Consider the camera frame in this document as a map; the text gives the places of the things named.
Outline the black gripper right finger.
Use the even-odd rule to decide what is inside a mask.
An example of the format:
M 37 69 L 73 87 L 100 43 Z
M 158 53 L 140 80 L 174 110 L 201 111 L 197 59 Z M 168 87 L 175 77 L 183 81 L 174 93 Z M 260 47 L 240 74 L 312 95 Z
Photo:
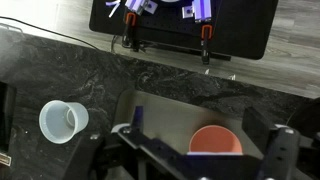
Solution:
M 246 108 L 243 114 L 242 129 L 254 145 L 265 154 L 277 127 L 255 108 Z

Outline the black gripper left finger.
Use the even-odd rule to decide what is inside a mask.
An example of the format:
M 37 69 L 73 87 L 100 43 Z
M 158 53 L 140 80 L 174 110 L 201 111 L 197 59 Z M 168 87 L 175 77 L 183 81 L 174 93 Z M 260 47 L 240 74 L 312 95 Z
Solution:
M 133 114 L 133 119 L 131 122 L 131 127 L 135 130 L 140 131 L 143 127 L 143 116 L 144 109 L 142 106 L 136 106 Z

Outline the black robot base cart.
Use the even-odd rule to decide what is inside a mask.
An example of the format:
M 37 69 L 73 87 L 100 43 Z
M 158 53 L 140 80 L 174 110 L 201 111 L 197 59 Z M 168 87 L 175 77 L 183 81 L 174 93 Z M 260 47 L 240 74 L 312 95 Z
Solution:
M 93 0 L 89 28 L 92 31 L 122 36 L 125 5 L 113 9 L 111 0 Z M 183 16 L 192 0 L 157 4 L 153 13 L 136 16 L 133 40 L 200 51 L 203 23 Z M 278 0 L 211 0 L 213 27 L 208 50 L 214 54 L 259 60 L 264 56 Z

